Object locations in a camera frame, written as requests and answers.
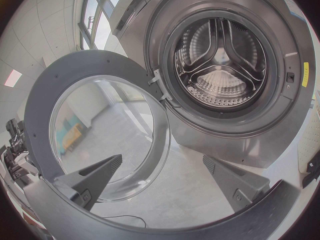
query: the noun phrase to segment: label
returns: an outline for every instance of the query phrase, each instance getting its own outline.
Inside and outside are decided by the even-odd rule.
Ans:
[[[303,80],[302,80],[302,86],[307,87],[309,80],[309,62],[304,63],[304,74],[303,74]]]
[[[298,5],[293,0],[284,0],[284,1],[287,4],[287,6],[290,10],[290,13],[292,15],[294,15],[294,16],[296,16],[306,22],[306,19],[304,18],[302,11],[299,9]]]

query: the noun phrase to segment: washing machine door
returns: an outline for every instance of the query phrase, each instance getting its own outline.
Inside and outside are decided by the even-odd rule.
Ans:
[[[100,202],[131,198],[158,176],[171,130],[155,80],[129,58],[83,50],[51,64],[25,109],[27,145],[48,182],[114,155],[122,156]]]

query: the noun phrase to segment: white wall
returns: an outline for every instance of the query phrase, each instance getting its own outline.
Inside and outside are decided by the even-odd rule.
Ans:
[[[73,91],[67,98],[67,103],[86,127],[90,127],[91,120],[108,106],[94,83],[88,83]]]
[[[127,54],[124,51],[124,49],[122,48],[118,38],[115,35],[113,35],[111,32],[108,36],[108,39],[106,40],[106,45],[104,47],[104,50],[118,53],[118,54],[121,54],[121,55],[127,57]]]
[[[28,97],[22,101],[20,107],[17,110],[17,114],[20,120],[24,120],[24,110],[26,109],[26,103],[27,103]]]
[[[70,108],[69,104],[67,102],[63,102],[59,109],[56,123],[55,123],[57,130],[60,131],[62,129],[63,121],[65,119],[70,120],[73,116],[74,116],[74,112]]]
[[[9,140],[10,140],[10,134],[7,131],[0,133],[0,148],[3,145],[9,146],[10,145]]]
[[[9,20],[0,37],[0,132],[18,110],[23,119],[21,104],[44,69],[76,51],[75,1],[24,0]],[[4,86],[13,69],[22,76],[14,87]]]

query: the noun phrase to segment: black cable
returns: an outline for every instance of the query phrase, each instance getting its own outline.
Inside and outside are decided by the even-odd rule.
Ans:
[[[142,220],[142,221],[143,221],[143,223],[144,223],[144,228],[146,228],[146,227],[147,227],[147,223],[145,222],[145,220],[144,220],[143,218],[141,218],[141,217],[137,217],[137,216],[133,216],[133,215],[121,215],[121,216],[102,217],[102,218],[106,219],[106,218],[119,218],[119,217],[133,217],[133,218],[140,219],[140,220]]]

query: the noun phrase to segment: metal bracket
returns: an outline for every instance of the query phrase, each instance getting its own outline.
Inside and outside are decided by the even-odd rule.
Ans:
[[[259,200],[270,189],[268,178],[208,155],[202,161],[235,212]]]
[[[27,160],[28,158],[29,158],[29,155],[25,155],[24,157],[18,160],[17,164],[23,169],[27,170],[33,176],[38,176],[39,174],[38,169]]]
[[[121,164],[122,155],[114,155],[84,169],[62,175],[52,185],[71,201],[90,211]]]
[[[165,85],[162,81],[162,78],[161,78],[161,75],[160,75],[160,70],[156,69],[153,71],[154,73],[154,78],[152,78],[148,84],[151,85],[155,82],[158,81],[158,86],[160,87],[160,90],[162,91],[163,95],[162,97],[160,98],[160,101],[164,100],[164,99],[169,99],[169,100],[172,100],[172,97],[170,96],[170,94],[167,92],[166,88],[165,88]]]

